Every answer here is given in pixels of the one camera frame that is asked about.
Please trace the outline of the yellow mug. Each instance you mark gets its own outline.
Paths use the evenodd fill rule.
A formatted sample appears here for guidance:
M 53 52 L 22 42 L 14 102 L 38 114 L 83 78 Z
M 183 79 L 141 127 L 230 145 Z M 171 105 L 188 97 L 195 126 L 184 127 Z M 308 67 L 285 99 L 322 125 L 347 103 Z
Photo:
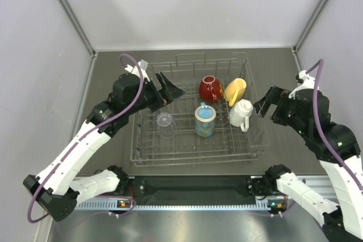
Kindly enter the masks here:
M 233 107 L 243 97 L 246 89 L 247 83 L 242 78 L 236 78 L 229 83 L 223 93 L 229 107 Z

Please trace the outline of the clear glass cup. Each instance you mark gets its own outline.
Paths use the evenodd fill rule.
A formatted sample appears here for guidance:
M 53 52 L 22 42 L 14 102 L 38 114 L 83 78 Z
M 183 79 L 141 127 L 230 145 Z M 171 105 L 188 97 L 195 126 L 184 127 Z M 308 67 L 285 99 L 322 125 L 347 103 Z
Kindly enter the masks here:
M 176 123 L 173 119 L 173 116 L 170 113 L 160 113 L 157 116 L 157 129 L 158 133 L 162 138 L 172 138 L 176 132 L 177 127 Z

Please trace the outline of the red mug white inside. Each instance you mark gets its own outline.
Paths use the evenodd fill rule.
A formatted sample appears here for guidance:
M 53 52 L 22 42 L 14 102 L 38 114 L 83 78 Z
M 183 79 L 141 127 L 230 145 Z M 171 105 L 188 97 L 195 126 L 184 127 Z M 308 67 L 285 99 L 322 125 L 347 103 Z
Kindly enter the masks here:
M 217 103 L 223 95 L 222 84 L 214 76 L 205 76 L 199 85 L 199 95 L 205 101 Z

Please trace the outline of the blue patterned mug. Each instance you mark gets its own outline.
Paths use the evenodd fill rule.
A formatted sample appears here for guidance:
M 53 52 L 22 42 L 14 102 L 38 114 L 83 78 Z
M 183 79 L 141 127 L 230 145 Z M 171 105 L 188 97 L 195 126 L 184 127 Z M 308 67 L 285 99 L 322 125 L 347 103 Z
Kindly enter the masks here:
M 201 102 L 195 110 L 195 132 L 200 137 L 210 137 L 214 133 L 216 124 L 216 110 Z

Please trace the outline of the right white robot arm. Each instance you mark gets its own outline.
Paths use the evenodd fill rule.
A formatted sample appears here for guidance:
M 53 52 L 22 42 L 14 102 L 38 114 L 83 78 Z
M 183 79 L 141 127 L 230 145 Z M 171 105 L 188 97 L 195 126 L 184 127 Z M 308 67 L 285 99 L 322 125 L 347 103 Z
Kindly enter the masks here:
M 270 194 L 285 194 L 307 211 L 320 225 L 328 241 L 362 241 L 362 162 L 360 147 L 350 128 L 331 121 L 329 99 L 316 88 L 293 91 L 272 86 L 254 103 L 264 117 L 271 105 L 273 123 L 291 127 L 314 153 L 328 175 L 337 202 L 324 197 L 279 164 L 264 174 Z

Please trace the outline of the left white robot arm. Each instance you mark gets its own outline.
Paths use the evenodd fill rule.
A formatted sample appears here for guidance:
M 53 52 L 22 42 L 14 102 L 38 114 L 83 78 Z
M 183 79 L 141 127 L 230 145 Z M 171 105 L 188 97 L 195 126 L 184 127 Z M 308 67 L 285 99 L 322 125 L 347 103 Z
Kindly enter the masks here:
M 94 106 L 79 132 L 59 156 L 37 175 L 28 175 L 23 185 L 56 222 L 68 217 L 75 207 L 104 193 L 122 195 L 128 176 L 112 165 L 93 176 L 75 177 L 88 160 L 129 122 L 129 116 L 148 108 L 155 112 L 185 95 L 162 72 L 156 74 L 161 89 L 152 80 L 126 73 L 113 84 L 107 100 Z

